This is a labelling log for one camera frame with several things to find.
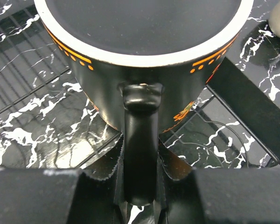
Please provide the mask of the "black mug red inside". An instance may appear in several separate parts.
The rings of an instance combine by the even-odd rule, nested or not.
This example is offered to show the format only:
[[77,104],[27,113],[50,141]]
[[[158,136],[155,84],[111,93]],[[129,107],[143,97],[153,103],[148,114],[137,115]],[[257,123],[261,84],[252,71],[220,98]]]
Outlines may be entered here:
[[249,17],[251,0],[37,0],[102,119],[124,134],[128,203],[156,198],[158,137],[181,123]]

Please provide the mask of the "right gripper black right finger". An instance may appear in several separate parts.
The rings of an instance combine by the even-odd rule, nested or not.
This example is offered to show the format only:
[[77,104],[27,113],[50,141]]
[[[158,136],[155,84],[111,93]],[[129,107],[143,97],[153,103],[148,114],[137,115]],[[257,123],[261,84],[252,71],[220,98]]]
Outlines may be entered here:
[[158,148],[157,224],[280,224],[280,168],[193,168]]

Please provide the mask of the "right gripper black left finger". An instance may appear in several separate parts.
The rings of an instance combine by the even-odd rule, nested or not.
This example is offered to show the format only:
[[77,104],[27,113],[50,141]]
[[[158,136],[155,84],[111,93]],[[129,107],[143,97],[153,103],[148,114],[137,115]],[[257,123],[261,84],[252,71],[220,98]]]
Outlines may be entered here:
[[123,139],[88,169],[0,168],[0,224],[123,224]]

